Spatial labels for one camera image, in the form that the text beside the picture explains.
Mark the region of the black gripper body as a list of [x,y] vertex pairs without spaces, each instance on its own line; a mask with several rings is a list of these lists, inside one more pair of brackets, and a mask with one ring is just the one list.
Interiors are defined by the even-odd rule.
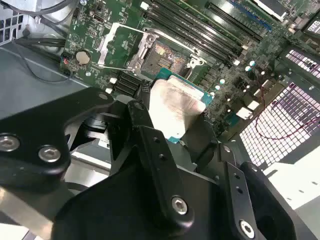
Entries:
[[[308,240],[310,230],[266,176],[244,174],[254,240]],[[117,173],[70,199],[54,220],[54,240],[238,240],[222,221],[217,183],[178,168],[165,148],[134,148]]]

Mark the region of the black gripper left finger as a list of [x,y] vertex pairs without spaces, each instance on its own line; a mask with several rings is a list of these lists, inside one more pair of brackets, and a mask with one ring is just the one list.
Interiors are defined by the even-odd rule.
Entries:
[[104,115],[115,129],[110,138],[111,175],[133,149],[170,152],[144,104],[137,100],[114,104],[110,95],[89,87],[1,120],[1,136],[13,139],[0,152],[1,185],[39,193],[56,189],[70,166],[71,151],[88,139],[85,121],[96,114]]

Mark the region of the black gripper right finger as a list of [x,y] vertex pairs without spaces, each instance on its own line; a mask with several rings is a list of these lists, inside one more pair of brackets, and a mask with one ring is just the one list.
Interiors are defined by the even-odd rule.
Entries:
[[218,141],[212,124],[198,116],[186,132],[195,172],[216,182],[222,222],[239,240],[256,238],[256,220],[244,173],[232,149]]

